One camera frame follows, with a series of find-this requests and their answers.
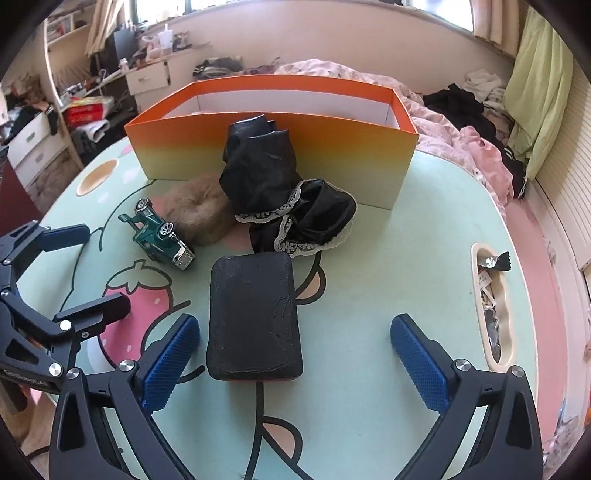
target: white wall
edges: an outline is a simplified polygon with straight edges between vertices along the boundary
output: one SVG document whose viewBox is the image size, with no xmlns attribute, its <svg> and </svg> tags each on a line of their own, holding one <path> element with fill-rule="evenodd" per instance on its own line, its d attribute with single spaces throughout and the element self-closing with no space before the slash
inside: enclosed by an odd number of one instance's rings
<svg viewBox="0 0 591 480">
<path fill-rule="evenodd" d="M 174 19 L 170 28 L 190 31 L 195 44 L 211 42 L 204 58 L 238 55 L 247 67 L 276 57 L 332 60 L 423 93 L 462 83 L 481 67 L 508 80 L 513 67 L 468 32 L 377 2 L 241 0 Z"/>
<path fill-rule="evenodd" d="M 27 73 L 34 72 L 35 42 L 30 37 L 21 47 L 17 56 L 10 64 L 2 78 L 2 86 L 8 87 L 12 82 L 24 77 Z"/>
</svg>

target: black satin fabric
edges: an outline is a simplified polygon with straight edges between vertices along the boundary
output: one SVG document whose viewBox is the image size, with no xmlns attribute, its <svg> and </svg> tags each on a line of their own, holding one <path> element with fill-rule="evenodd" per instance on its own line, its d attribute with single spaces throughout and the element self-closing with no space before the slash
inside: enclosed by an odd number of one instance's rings
<svg viewBox="0 0 591 480">
<path fill-rule="evenodd" d="M 259 115 L 228 127 L 223 153 L 226 166 L 220 185 L 234 214 L 255 216 L 284 206 L 301 182 L 289 132 Z M 353 218 L 357 205 L 351 195 L 324 180 L 302 182 L 298 201 L 286 213 L 292 224 L 284 241 L 299 245 L 326 245 Z M 250 228 L 256 253 L 275 251 L 275 240 L 285 215 Z"/>
<path fill-rule="evenodd" d="M 259 115 L 246 120 L 241 120 L 228 127 L 228 139 L 223 149 L 222 159 L 228 163 L 228 158 L 240 145 L 240 140 L 258 135 L 270 134 L 277 130 L 273 120 L 267 120 L 265 115 Z"/>
<path fill-rule="evenodd" d="M 287 240 L 324 245 L 351 221 L 357 205 L 353 197 L 324 180 L 306 180 L 300 200 L 290 212 L 293 220 Z"/>
<path fill-rule="evenodd" d="M 254 253 L 275 251 L 275 238 L 279 234 L 282 218 L 279 217 L 267 223 L 251 224 L 248 233 L 251 236 L 252 251 Z"/>
<path fill-rule="evenodd" d="M 300 245 L 325 245 L 352 220 L 357 205 L 351 195 L 335 189 L 324 180 L 306 180 L 300 200 L 288 214 L 293 224 L 285 241 Z M 251 244 L 256 253 L 272 252 L 279 234 L 281 218 L 253 224 Z"/>
<path fill-rule="evenodd" d="M 300 180 L 287 130 L 240 138 L 236 148 L 231 144 L 227 150 L 220 185 L 234 214 L 271 212 L 287 202 Z"/>
</svg>

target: orange box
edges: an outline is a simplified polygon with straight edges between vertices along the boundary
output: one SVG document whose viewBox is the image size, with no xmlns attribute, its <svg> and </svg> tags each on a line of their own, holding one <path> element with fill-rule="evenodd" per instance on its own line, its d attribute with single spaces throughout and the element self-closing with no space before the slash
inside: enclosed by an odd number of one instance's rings
<svg viewBox="0 0 591 480">
<path fill-rule="evenodd" d="M 418 140 L 392 89 L 303 75 L 195 82 L 125 126 L 149 179 L 221 172 L 228 126 L 264 113 L 288 129 L 304 179 L 324 179 L 359 203 L 392 209 Z"/>
</svg>

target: black sponge block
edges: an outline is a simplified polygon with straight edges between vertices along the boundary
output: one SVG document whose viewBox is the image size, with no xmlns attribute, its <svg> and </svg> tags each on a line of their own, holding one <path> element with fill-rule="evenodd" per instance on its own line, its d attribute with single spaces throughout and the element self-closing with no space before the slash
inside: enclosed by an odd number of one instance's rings
<svg viewBox="0 0 591 480">
<path fill-rule="evenodd" d="M 291 258 L 220 258 L 210 284 L 207 369 L 217 380 L 289 380 L 303 372 Z"/>
</svg>

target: blue gripper pad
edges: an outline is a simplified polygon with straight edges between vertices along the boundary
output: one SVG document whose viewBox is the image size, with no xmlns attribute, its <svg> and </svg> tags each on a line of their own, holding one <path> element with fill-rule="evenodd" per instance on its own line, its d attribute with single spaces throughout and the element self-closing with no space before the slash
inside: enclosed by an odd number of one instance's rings
<svg viewBox="0 0 591 480">
<path fill-rule="evenodd" d="M 421 340 L 409 327 L 406 318 L 410 319 L 408 315 L 398 315 L 392 320 L 390 327 L 392 346 L 427 408 L 444 413 L 450 404 L 447 379 Z"/>
<path fill-rule="evenodd" d="M 142 379 L 141 406 L 150 415 L 165 407 L 177 380 L 183 374 L 184 368 L 199 345 L 197 319 L 190 315 L 184 315 L 184 317 L 172 339 L 162 347 L 152 368 Z"/>
</svg>

